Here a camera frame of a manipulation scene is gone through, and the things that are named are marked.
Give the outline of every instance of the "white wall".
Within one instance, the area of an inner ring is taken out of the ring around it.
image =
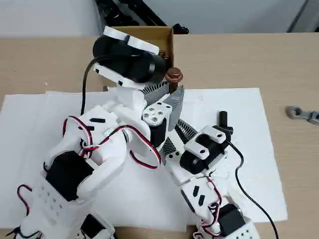
[[[0,37],[100,35],[94,0],[0,0]]]
[[[167,25],[191,33],[286,32],[304,1],[144,0]]]
[[[234,33],[285,32],[305,0],[144,1],[167,25]],[[99,23],[94,0],[0,0],[0,37],[99,35]]]

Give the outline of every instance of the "screw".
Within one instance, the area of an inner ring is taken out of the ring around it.
[[[179,68],[172,67],[166,72],[165,79],[169,82],[169,92],[173,93],[183,79],[183,74]]]
[[[160,57],[166,56],[166,52],[163,50],[159,51],[159,56]]]

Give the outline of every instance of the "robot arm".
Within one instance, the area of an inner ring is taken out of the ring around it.
[[[117,83],[116,96],[65,120],[64,137],[45,159],[31,212],[15,229],[16,238],[111,238],[114,228],[91,209],[98,191],[122,172],[127,154],[150,169],[163,161],[199,218],[195,238],[259,238],[240,210],[240,196],[226,180],[212,177],[218,162],[227,157],[232,134],[227,115],[221,114],[218,126],[200,132],[180,120],[184,88],[169,94],[163,81],[167,69],[158,51],[106,27],[94,45],[95,57],[124,52],[140,58],[95,63],[94,71]],[[174,128],[185,144],[183,153],[167,137]]]
[[[184,153],[177,151],[169,139],[161,153],[167,171],[198,216],[194,238],[259,238],[254,224],[241,210],[241,195],[226,179],[213,177],[218,163],[227,158],[226,148],[233,133],[227,126],[227,112],[220,112],[219,125],[207,125],[200,132],[182,120],[175,129],[184,143]]]

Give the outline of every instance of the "copper nut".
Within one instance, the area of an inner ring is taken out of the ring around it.
[[[183,79],[183,74],[179,68],[172,67],[167,71],[165,79],[171,84],[177,84]]]

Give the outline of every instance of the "wrench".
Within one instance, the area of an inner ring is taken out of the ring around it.
[[[307,120],[308,122],[319,125],[319,112],[302,111],[298,106],[286,107],[286,114],[292,120]]]

